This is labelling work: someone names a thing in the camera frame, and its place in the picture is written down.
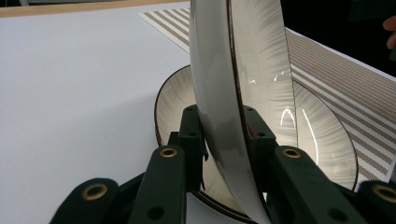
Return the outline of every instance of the screw hole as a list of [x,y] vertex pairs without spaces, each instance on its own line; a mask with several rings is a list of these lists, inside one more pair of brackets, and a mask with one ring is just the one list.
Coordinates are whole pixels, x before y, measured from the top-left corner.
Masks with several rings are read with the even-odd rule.
[[171,157],[176,156],[177,151],[172,148],[166,148],[166,149],[163,149],[160,154],[162,157],[171,158]]
[[148,217],[151,220],[160,219],[161,217],[163,217],[164,214],[165,214],[165,211],[160,206],[155,206],[148,210]]
[[396,190],[382,186],[382,185],[374,185],[373,192],[380,198],[390,203],[396,203]]
[[290,157],[290,158],[297,159],[297,158],[301,157],[301,153],[295,149],[287,148],[287,149],[284,149],[282,152],[283,152],[283,155]]
[[329,209],[328,214],[334,220],[337,220],[340,222],[347,222],[347,215],[339,209],[331,208],[331,209]]
[[92,184],[82,191],[82,198],[86,201],[93,201],[102,198],[107,192],[104,184]]

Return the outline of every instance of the white bowl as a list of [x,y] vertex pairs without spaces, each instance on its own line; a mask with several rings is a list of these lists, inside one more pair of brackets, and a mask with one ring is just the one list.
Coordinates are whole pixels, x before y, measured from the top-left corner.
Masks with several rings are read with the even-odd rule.
[[297,146],[294,96],[279,0],[192,0],[191,70],[206,142],[243,211],[270,223],[248,155],[243,105],[280,145]]
[[[358,174],[357,157],[344,126],[329,107],[296,82],[294,95],[299,148],[307,152],[331,181],[354,189]],[[187,66],[170,76],[158,93],[155,129],[160,146],[167,144],[170,132],[178,131],[183,109],[195,104],[191,70]],[[213,159],[211,155],[204,163],[206,188],[196,196],[227,216],[249,222]]]

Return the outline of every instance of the white tabletop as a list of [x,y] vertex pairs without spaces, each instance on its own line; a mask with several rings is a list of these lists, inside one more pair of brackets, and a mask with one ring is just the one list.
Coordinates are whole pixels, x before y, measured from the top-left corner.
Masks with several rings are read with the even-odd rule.
[[[154,102],[189,55],[139,12],[0,19],[0,223],[48,223],[80,183],[119,184],[157,147]],[[237,223],[188,197],[187,223]]]

